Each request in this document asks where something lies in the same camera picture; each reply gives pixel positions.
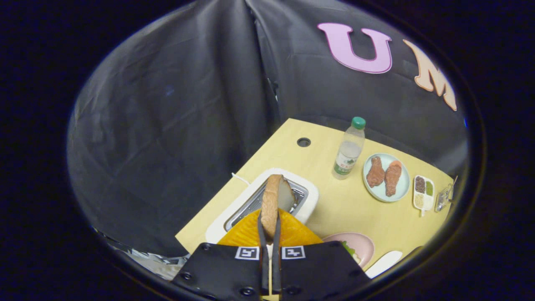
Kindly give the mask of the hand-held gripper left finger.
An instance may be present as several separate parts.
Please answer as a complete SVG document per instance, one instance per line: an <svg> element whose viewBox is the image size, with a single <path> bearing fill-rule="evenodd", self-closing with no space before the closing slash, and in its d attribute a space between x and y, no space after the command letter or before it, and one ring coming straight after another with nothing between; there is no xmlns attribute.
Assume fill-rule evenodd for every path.
<svg viewBox="0 0 535 301"><path fill-rule="evenodd" d="M203 298L262 298L269 293L269 254L258 213L254 246L198 245L172 284Z"/></svg>

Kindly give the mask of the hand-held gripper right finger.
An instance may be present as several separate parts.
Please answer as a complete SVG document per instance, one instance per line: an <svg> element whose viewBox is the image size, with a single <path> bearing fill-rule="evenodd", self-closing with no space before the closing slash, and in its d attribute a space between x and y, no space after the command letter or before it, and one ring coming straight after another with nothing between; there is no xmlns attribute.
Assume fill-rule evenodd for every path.
<svg viewBox="0 0 535 301"><path fill-rule="evenodd" d="M343 300L370 278L340 241L322 242L279 210L273 250L273 292L282 300Z"/></svg>

